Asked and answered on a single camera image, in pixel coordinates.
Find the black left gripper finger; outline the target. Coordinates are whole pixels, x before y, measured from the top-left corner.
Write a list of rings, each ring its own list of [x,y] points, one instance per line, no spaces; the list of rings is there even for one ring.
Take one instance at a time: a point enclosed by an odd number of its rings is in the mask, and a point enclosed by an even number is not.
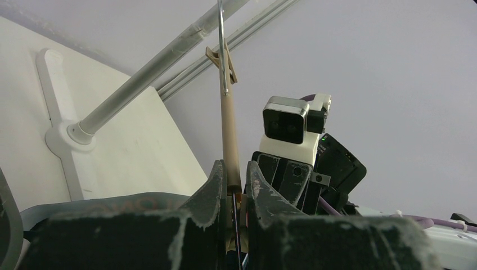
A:
[[[225,269],[226,170],[174,210],[79,212],[51,217],[20,269]]]

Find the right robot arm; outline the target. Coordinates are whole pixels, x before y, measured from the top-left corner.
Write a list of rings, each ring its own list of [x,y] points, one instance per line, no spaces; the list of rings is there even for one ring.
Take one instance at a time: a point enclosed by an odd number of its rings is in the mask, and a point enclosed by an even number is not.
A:
[[[349,202],[366,167],[333,136],[306,133],[301,143],[263,136],[251,158],[265,180],[307,214],[385,216]],[[476,223],[453,213],[447,220],[406,215],[430,237],[444,269],[476,269]]]

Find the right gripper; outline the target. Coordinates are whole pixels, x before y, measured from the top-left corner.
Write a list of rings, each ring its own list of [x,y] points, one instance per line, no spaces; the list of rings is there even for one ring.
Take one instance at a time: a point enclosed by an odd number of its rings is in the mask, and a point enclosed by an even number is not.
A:
[[[357,214],[349,194],[367,169],[332,135],[319,139],[313,165],[263,151],[251,159],[249,269],[439,269],[416,222],[342,216]]]

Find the wooden clip hanger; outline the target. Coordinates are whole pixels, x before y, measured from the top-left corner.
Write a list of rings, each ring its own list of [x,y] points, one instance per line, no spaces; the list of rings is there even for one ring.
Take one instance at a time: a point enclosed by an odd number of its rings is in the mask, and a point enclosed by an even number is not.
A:
[[[233,104],[230,54],[224,35],[224,2],[217,2],[218,49],[206,48],[206,57],[219,69],[220,109],[224,170],[227,175],[227,193],[241,192],[240,162],[237,147],[235,108]]]

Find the navy orange underwear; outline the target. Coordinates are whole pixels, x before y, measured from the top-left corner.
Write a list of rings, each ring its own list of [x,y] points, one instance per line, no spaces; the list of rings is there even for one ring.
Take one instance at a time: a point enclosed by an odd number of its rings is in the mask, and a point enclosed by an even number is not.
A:
[[[145,192],[102,199],[78,200],[32,206],[20,212],[25,231],[58,214],[70,213],[135,213],[150,210],[176,209],[189,199],[186,195]]]

